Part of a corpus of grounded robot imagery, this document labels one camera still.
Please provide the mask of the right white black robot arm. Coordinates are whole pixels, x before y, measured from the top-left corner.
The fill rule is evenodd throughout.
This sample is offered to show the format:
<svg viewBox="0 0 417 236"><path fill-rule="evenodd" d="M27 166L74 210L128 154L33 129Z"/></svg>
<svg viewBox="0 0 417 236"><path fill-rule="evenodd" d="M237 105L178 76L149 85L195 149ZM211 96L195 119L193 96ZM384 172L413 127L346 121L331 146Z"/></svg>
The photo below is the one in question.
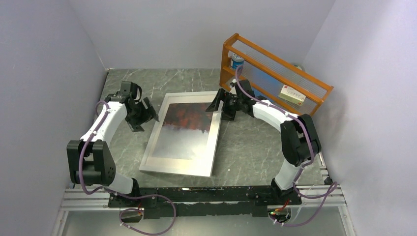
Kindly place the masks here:
<svg viewBox="0 0 417 236"><path fill-rule="evenodd" d="M230 91L220 88L206 112L217 110L223 120L234 120L236 112L242 111L279 131L285 160L271 182L270 197L276 204L284 203L295 190L302 169L322 150L312 117L290 113L256 96L248 80L233 80Z"/></svg>

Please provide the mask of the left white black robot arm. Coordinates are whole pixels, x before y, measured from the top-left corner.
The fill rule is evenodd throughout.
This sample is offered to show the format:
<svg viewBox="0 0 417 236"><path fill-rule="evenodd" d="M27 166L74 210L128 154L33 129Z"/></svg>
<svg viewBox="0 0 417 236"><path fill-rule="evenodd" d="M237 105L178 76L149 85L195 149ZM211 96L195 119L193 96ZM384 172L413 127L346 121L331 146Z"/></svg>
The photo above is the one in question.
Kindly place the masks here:
<svg viewBox="0 0 417 236"><path fill-rule="evenodd" d="M70 179L91 195L100 189L121 196L129 207L141 199L136 179L120 174L111 155L109 144L122 122L132 132L143 132L142 125L158 120L158 115L142 88L134 82L122 82L120 89L97 103L102 110L92 127L66 147Z"/></svg>

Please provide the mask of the red autumn photo print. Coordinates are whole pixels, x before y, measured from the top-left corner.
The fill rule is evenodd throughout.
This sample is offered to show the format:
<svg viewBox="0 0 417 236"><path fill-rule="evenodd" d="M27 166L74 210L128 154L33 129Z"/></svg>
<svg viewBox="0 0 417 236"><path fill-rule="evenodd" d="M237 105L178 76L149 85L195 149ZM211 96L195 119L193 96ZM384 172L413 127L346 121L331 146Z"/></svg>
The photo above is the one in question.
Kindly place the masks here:
<svg viewBox="0 0 417 236"><path fill-rule="evenodd" d="M152 156L194 160L206 149L212 112L209 103L172 103L168 106Z"/></svg>

